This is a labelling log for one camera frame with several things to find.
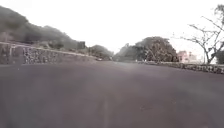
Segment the road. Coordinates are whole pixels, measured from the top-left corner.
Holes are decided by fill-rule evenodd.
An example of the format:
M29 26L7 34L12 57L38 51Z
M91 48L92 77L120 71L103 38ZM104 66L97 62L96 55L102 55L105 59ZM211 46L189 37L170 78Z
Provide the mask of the road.
M223 128L224 76L92 62L0 67L0 128Z

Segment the tree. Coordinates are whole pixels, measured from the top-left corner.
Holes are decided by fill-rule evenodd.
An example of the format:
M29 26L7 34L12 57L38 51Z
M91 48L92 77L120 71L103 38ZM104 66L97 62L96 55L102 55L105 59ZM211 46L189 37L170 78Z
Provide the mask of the tree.
M39 27L38 29L41 33L40 41L57 41L63 44L64 48L78 49L79 42L71 39L66 33L50 26Z
M113 56L111 51L100 45L94 45L90 47L89 53L90 55L102 58L104 60L110 60L110 58Z
M48 44L53 49L61 49L63 47L63 44L60 42L51 42Z
M28 20L24 16L0 6L0 32L9 29L15 30L27 22Z
M197 25L190 24L189 26L199 32L200 35L192 36L190 38L180 37L180 39L198 44L204 51L207 64L210 64L217 56L217 53L219 53L224 47L224 5L217 6L215 9L215 15L218 16L217 21L202 17L208 21L214 29L208 30L205 27L201 28Z
M147 37L136 45L145 47L148 61L177 62L176 50L168 40L162 37Z
M178 61L176 50L162 37L147 37L133 46L125 45L115 57L118 60Z

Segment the hillside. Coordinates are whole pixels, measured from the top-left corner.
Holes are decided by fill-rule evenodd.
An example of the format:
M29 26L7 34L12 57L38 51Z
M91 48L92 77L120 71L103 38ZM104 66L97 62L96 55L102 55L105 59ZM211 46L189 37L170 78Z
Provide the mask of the hillside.
M85 42L73 40L66 33L51 26L36 26L30 23L26 17L2 6L0 6L0 41L66 50L86 47Z

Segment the low wall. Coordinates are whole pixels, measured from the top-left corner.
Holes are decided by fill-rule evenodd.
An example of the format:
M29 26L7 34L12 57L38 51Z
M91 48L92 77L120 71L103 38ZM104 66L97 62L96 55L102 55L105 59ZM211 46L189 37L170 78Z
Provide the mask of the low wall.
M200 65L200 64L184 64L178 62L133 62L138 64L146 64L146 65L157 65L157 66L168 66L174 68L181 68L187 70L194 70L194 71L202 71L202 72L209 72L209 73L216 73L216 74L224 74L224 65Z
M94 61L95 57L0 42L0 64L40 64Z

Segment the white sky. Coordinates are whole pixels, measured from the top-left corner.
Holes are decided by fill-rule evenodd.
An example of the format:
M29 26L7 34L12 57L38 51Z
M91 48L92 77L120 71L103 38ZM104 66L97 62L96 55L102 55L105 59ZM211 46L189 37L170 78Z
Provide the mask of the white sky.
M36 25L50 25L88 46L99 44L112 51L145 37L171 37L191 33L187 24L213 13L223 0L0 0ZM190 42L171 40L177 51L201 54Z

